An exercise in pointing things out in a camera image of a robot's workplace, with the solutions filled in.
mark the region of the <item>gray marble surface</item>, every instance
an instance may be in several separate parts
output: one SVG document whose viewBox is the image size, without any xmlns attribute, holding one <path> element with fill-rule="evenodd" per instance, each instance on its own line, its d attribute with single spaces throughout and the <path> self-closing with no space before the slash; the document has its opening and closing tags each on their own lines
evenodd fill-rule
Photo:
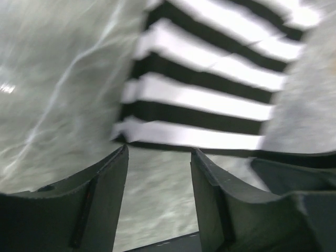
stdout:
<svg viewBox="0 0 336 252">
<path fill-rule="evenodd" d="M 336 144 L 336 2 L 275 98 L 264 149 Z M 0 1 L 0 191 L 35 190 L 102 159 L 130 67 L 144 0 Z M 211 156 L 264 188 L 246 160 Z M 190 155 L 130 148 L 114 251 L 197 230 Z"/>
</svg>

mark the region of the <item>dark green plastic part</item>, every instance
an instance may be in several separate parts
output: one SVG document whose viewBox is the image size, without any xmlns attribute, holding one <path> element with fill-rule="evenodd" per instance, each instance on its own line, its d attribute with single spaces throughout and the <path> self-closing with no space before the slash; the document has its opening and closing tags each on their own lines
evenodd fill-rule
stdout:
<svg viewBox="0 0 336 252">
<path fill-rule="evenodd" d="M 1 252 L 112 252 L 126 146 L 36 192 L 0 194 Z"/>
<path fill-rule="evenodd" d="M 336 154 L 293 154 L 259 152 L 251 168 L 271 192 L 282 195 L 290 191 L 335 191 Z"/>
<path fill-rule="evenodd" d="M 200 150 L 191 168 L 202 251 L 334 251 L 336 192 L 265 192 Z"/>
<path fill-rule="evenodd" d="M 199 233 L 183 235 L 170 240 L 144 247 L 128 250 L 125 252 L 202 252 Z"/>
</svg>

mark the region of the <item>striped panel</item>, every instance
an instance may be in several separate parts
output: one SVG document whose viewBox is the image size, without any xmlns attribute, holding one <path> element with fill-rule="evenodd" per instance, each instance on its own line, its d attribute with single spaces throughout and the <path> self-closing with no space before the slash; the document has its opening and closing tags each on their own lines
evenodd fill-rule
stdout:
<svg viewBox="0 0 336 252">
<path fill-rule="evenodd" d="M 111 138 L 145 148 L 249 156 L 285 68 L 320 14 L 274 0 L 148 0 Z"/>
</svg>

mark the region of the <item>white stripe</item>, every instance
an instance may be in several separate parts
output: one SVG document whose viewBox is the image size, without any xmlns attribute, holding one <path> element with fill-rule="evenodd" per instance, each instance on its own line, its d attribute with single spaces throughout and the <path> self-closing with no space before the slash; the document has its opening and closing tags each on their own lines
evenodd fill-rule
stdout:
<svg viewBox="0 0 336 252">
<path fill-rule="evenodd" d="M 278 29 L 271 28 L 267 22 L 249 20 L 245 8 L 229 2 L 214 0 L 170 0 L 170 2 L 176 6 L 185 5 L 183 11 L 191 12 L 197 21 L 229 33 L 245 44 L 255 43 L 279 33 Z"/>
<path fill-rule="evenodd" d="M 286 25 L 301 30 L 317 26 L 323 13 L 302 0 L 257 0 L 287 20 Z"/>
<path fill-rule="evenodd" d="M 141 36 L 138 44 L 135 50 L 135 58 L 138 60 L 155 51 L 198 71 L 205 70 L 229 54 L 163 18 Z"/>
<path fill-rule="evenodd" d="M 299 58 L 304 48 L 304 43 L 291 42 L 285 38 L 270 37 L 251 45 L 251 48 L 267 57 L 291 62 Z"/>
<path fill-rule="evenodd" d="M 115 125 L 112 137 L 121 132 L 129 143 L 146 142 L 205 149 L 257 150 L 264 138 L 258 135 L 205 130 L 161 121 L 144 122 L 134 117 L 128 117 Z"/>
<path fill-rule="evenodd" d="M 125 92 L 138 92 L 137 100 L 155 101 L 238 118 L 265 121 L 271 118 L 272 105 L 251 101 L 207 88 L 190 86 L 155 73 L 142 76 L 138 85 L 129 82 Z"/>
<path fill-rule="evenodd" d="M 211 72 L 233 81 L 240 80 L 247 85 L 270 91 L 281 90 L 286 81 L 284 73 L 260 68 L 239 55 L 228 54 L 226 51 L 182 32 L 166 20 L 157 22 L 140 39 L 135 52 L 136 58 L 147 56 L 150 48 L 161 56 L 196 71 Z"/>
<path fill-rule="evenodd" d="M 136 80 L 126 81 L 124 84 L 124 90 L 121 95 L 121 103 L 129 104 L 133 103 L 138 98 L 139 84 Z"/>
<path fill-rule="evenodd" d="M 242 56 L 234 54 L 223 57 L 218 63 L 211 66 L 208 71 L 224 78 L 243 81 L 253 87 L 270 91 L 282 90 L 287 80 L 287 75 L 284 73 L 260 68 Z"/>
</svg>

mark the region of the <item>black stripe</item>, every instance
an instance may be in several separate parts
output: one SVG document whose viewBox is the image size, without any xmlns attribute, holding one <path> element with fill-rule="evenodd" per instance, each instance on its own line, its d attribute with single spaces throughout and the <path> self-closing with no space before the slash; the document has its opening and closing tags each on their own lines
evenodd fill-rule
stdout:
<svg viewBox="0 0 336 252">
<path fill-rule="evenodd" d="M 295 41 L 302 40 L 304 31 L 286 26 L 285 19 L 282 18 L 277 13 L 275 13 L 270 8 L 266 7 L 265 5 L 260 4 L 253 0 L 224 0 L 224 1 L 230 1 L 235 4 L 248 8 L 255 15 L 270 22 L 272 25 L 278 28 L 281 32 L 283 32 L 286 35 L 288 39 L 295 40 Z"/>
<path fill-rule="evenodd" d="M 123 121 L 129 116 L 134 116 L 146 122 L 163 121 L 250 135 L 258 135 L 263 124 L 260 121 L 207 113 L 152 101 L 136 101 L 131 104 L 123 104 L 119 121 Z"/>
<path fill-rule="evenodd" d="M 269 104 L 273 92 L 254 88 L 242 82 L 232 81 L 223 77 L 207 73 L 197 72 L 177 63 L 169 61 L 152 52 L 146 58 L 134 63 L 130 79 L 139 79 L 148 72 L 155 72 L 179 82 L 225 92 L 249 100 Z"/>
<path fill-rule="evenodd" d="M 143 149 L 152 149 L 152 150 L 161 150 L 161 151 L 181 151 L 181 152 L 191 152 L 194 147 L 188 146 L 176 146 L 176 145 L 168 145 L 168 144 L 159 144 L 159 143 L 145 143 L 145 142 L 132 142 L 128 143 L 125 137 L 121 134 L 118 138 L 113 141 L 120 143 L 127 143 L 128 145 L 139 147 Z M 247 158 L 255 151 L 252 150 L 221 150 L 221 149 L 200 149 L 205 154 L 213 154 L 213 155 L 225 155 L 225 156 L 235 156 L 235 157 L 243 157 Z"/>
<path fill-rule="evenodd" d="M 229 53 L 239 54 L 262 68 L 283 72 L 287 66 L 286 62 L 261 55 L 227 35 L 193 20 L 192 17 L 168 2 L 160 5 L 149 14 L 145 29 L 161 18 L 170 19 L 175 25 L 187 32 Z"/>
</svg>

